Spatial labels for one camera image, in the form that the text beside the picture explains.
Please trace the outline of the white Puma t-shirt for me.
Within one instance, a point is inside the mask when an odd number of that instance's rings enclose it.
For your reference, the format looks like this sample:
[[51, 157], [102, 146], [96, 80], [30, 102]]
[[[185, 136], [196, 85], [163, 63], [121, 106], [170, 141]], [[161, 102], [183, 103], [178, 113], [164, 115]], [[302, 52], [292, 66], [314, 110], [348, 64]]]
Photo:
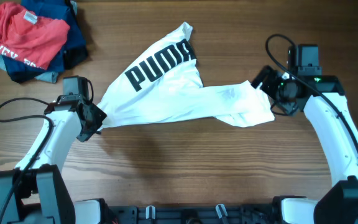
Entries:
[[246, 128], [275, 119], [268, 96], [249, 81], [204, 86], [184, 22], [152, 44], [108, 87], [98, 107], [103, 128], [214, 117]]

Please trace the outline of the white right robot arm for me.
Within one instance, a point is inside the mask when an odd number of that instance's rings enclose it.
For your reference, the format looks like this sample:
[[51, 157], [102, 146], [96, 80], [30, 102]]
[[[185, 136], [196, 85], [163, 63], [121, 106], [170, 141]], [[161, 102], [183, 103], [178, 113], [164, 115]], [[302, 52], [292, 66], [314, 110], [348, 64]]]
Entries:
[[261, 89], [287, 116], [304, 113], [316, 132], [331, 173], [332, 187], [321, 199], [277, 199], [282, 223], [358, 223], [358, 130], [335, 76], [319, 67], [294, 74], [265, 66], [251, 85]]

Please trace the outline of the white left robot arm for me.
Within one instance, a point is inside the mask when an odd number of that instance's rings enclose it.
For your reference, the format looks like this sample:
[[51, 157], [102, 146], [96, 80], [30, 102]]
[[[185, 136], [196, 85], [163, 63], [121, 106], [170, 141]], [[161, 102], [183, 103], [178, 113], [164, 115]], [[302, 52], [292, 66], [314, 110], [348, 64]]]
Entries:
[[41, 118], [42, 129], [24, 158], [0, 171], [0, 223], [109, 223], [106, 202], [73, 202], [61, 172], [75, 140], [87, 141], [106, 114], [81, 93], [59, 96]]

